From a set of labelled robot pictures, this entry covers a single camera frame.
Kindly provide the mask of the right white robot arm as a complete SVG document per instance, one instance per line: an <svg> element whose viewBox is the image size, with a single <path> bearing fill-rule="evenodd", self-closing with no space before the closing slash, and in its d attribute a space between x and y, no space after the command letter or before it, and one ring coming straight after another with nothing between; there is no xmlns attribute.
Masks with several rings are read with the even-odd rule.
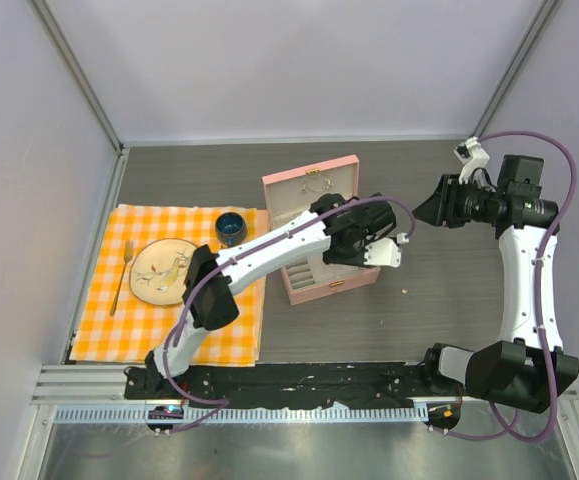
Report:
<svg viewBox="0 0 579 480"><path fill-rule="evenodd" d="M504 269L503 318L498 340L478 351L437 343L425 354L420 380L441 395L461 384L474 398L542 413L550 405L547 369L553 367L562 393L579 374L579 361L563 351L553 294L556 233L548 229L559 212L541 196L543 159L504 157L496 185L474 178L441 176L433 194L414 215L435 227L469 222L495 229Z"/></svg>

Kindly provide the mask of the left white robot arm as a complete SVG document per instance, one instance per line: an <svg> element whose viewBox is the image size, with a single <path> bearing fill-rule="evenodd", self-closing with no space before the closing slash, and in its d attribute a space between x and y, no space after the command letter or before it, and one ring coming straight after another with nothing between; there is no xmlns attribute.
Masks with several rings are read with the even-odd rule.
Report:
<svg viewBox="0 0 579 480"><path fill-rule="evenodd" d="M409 234L396 234L390 198L325 194L296 218L267 234L214 253L203 245L192 255L183 309L163 343L145 358L146 385L159 398L174 397L209 333L239 315L236 296L289 264L318 255L327 265L397 268Z"/></svg>

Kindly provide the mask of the pink jewelry box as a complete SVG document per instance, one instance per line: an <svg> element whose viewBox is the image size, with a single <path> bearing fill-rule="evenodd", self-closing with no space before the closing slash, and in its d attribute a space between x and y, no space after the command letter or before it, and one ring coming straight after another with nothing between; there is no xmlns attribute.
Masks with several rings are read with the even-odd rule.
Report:
<svg viewBox="0 0 579 480"><path fill-rule="evenodd" d="M327 193L348 199L358 194L359 159L355 155L302 166L262 178L269 223L276 229L298 217ZM298 305L377 281L378 267L326 265L320 253L280 269L289 301Z"/></svg>

